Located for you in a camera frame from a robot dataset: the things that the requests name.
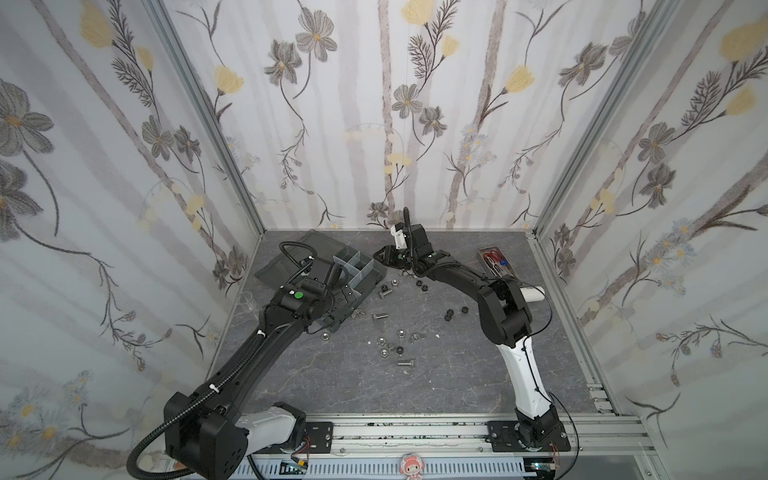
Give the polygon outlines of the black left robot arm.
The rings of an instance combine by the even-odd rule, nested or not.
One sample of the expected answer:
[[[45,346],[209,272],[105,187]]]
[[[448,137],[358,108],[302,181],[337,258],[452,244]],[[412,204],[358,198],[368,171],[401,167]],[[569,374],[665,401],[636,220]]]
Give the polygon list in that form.
[[[162,424],[128,455],[128,474],[135,479],[178,479],[190,474],[230,478],[247,455],[262,447],[254,428],[238,423],[242,404],[314,322],[355,301],[353,277],[346,262],[322,258],[312,250],[260,310],[256,330],[225,365],[191,394],[177,392],[166,402]],[[182,469],[152,472],[140,467],[140,457],[158,438]]]

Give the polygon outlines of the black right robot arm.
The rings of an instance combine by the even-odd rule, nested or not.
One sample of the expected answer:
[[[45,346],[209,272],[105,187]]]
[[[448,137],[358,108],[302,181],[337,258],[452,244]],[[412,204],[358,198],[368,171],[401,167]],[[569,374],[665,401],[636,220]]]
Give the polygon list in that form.
[[[565,408],[546,392],[533,352],[533,338],[542,331],[532,329],[529,304],[545,301],[544,290],[511,275],[486,277],[448,252],[435,250],[423,226],[411,221],[407,208],[403,221],[392,226],[390,233],[394,243],[374,254],[377,261],[451,286],[477,304],[481,331],[498,348],[515,394],[516,420],[489,429],[493,447],[569,451],[570,438],[559,417]]]

